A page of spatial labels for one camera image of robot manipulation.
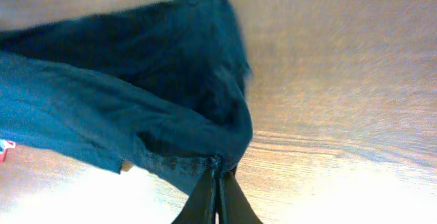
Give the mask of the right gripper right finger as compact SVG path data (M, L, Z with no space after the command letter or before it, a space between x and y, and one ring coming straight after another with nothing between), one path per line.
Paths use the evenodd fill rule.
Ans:
M231 171L218 179L218 217L220 224L262 224Z

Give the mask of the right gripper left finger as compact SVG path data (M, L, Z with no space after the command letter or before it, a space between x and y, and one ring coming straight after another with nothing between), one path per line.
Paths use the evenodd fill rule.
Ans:
M216 187L214 170L206 169L172 224L215 224Z

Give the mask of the navy blue shorts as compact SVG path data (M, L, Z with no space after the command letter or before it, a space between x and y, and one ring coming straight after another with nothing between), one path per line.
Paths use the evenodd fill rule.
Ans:
M1 137L191 193L253 136L229 0L171 0L1 33Z

